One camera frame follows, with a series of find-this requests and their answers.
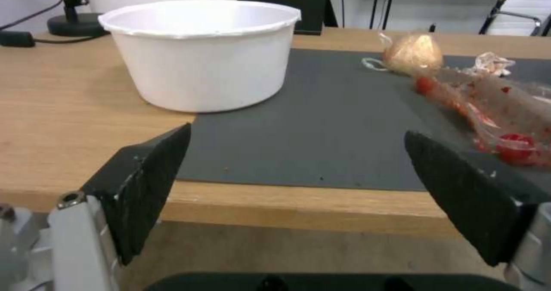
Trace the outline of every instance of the bagged bread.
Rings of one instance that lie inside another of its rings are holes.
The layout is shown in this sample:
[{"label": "bagged bread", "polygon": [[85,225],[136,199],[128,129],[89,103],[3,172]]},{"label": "bagged bread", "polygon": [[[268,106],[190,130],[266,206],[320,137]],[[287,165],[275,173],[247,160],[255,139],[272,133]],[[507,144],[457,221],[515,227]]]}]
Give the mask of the bagged bread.
[{"label": "bagged bread", "polygon": [[[362,59],[362,63],[370,69],[414,77],[419,69],[439,69],[443,65],[442,52],[429,34],[408,34],[394,42],[384,34],[379,36],[386,46],[382,62],[374,58]],[[376,62],[383,68],[377,68],[370,62]]]}]

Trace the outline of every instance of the floor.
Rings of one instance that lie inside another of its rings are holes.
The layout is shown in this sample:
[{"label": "floor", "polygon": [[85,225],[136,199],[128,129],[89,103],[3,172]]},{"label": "floor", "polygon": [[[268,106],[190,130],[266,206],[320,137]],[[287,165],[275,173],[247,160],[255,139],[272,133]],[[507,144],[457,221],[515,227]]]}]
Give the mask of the floor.
[{"label": "floor", "polygon": [[461,238],[168,223],[125,270],[128,290],[179,272],[476,273],[502,279]]}]

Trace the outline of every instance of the black box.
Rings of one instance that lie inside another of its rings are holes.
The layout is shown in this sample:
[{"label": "black box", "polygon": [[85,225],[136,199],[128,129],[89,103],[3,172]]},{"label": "black box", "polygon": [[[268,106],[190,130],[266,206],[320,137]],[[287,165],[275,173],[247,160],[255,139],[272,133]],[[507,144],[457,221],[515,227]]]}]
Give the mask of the black box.
[{"label": "black box", "polygon": [[325,16],[325,0],[251,0],[295,7],[301,10],[302,20],[295,25],[295,34],[321,35]]}]

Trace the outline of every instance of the plastic bag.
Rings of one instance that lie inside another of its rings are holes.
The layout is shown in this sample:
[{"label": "plastic bag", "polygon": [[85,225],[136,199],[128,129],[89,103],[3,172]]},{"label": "plastic bag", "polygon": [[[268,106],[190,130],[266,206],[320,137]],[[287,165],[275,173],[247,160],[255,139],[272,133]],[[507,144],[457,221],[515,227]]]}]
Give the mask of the plastic bag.
[{"label": "plastic bag", "polygon": [[426,71],[415,85],[467,117],[480,150],[510,164],[551,166],[551,87],[447,68]]},{"label": "plastic bag", "polygon": [[379,36],[385,46],[382,61],[362,59],[362,63],[370,69],[415,76],[418,69],[437,70],[443,65],[442,52],[429,34],[408,34],[394,42],[384,34]]}]

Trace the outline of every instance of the screw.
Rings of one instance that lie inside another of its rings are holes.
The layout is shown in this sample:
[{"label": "screw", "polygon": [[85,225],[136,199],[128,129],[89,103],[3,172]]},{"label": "screw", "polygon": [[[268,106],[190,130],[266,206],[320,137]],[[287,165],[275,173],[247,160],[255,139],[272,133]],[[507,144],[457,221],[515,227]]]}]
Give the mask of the screw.
[{"label": "screw", "polygon": [[66,209],[84,203],[86,195],[83,191],[71,191],[61,195],[57,201],[57,209]]},{"label": "screw", "polygon": [[0,219],[7,222],[14,222],[15,210],[9,204],[0,204]]}]

